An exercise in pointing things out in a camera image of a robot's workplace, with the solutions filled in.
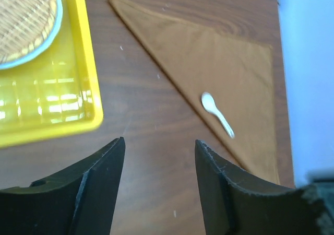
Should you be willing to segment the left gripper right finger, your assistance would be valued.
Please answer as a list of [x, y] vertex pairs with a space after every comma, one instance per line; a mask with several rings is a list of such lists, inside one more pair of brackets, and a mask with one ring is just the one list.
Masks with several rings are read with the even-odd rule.
[[333, 234], [333, 178], [291, 189], [250, 174], [195, 142], [206, 234]]

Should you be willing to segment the orange cloth napkin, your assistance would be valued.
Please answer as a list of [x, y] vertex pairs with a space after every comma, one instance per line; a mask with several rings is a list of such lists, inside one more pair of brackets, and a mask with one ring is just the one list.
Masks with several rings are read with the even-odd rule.
[[[109, 3], [240, 165], [279, 183], [271, 47], [130, 0]], [[203, 108], [204, 92], [213, 96], [234, 138]]]

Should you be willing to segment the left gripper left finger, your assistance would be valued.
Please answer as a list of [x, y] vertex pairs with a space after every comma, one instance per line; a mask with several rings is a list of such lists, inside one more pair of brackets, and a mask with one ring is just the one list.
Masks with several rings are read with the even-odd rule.
[[1, 190], [1, 234], [109, 234], [125, 157], [119, 137], [28, 187]]

